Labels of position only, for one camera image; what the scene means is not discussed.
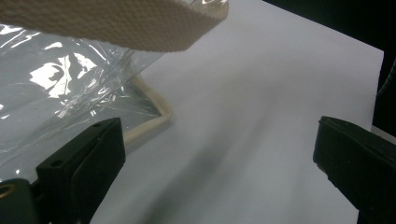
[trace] white paper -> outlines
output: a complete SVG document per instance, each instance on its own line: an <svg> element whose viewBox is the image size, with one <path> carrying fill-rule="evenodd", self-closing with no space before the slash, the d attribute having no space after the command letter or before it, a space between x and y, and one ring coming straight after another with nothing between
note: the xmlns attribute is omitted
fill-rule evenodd
<svg viewBox="0 0 396 224"><path fill-rule="evenodd" d="M312 157L321 116L370 128L382 51L259 0L230 7L143 74L173 124L128 156L92 223L356 223Z"/></svg>

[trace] white sheet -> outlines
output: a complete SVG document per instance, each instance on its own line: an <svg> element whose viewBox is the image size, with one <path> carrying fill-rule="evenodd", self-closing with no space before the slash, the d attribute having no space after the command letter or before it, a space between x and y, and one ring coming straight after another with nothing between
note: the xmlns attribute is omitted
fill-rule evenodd
<svg viewBox="0 0 396 224"><path fill-rule="evenodd" d="M92 223L356 223L312 155L322 115L370 128L382 56L262 1L231 1L224 23L143 74L173 125L129 155Z"/></svg>

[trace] beige fabric strap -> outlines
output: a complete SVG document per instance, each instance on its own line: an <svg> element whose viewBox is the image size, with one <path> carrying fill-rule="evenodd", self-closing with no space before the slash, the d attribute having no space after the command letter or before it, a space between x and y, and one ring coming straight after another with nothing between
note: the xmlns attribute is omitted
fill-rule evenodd
<svg viewBox="0 0 396 224"><path fill-rule="evenodd" d="M130 49L181 51L224 20L182 0L0 0L0 22Z"/></svg>

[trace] fabric texture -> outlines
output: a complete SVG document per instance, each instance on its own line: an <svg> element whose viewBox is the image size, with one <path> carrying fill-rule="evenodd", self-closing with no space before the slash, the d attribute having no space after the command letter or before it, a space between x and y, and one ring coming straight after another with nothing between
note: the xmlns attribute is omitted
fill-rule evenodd
<svg viewBox="0 0 396 224"><path fill-rule="evenodd" d="M182 0L0 0L0 22L130 49L181 51L224 20L228 4Z"/></svg>

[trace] plastic wrap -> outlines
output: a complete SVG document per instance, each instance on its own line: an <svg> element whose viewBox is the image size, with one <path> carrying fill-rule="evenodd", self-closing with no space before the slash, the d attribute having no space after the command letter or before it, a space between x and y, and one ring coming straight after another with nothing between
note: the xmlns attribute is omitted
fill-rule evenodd
<svg viewBox="0 0 396 224"><path fill-rule="evenodd" d="M159 117L125 83L162 55L0 24L0 178L21 173L9 164L22 152L59 148L98 120L123 117L127 131Z"/></svg>

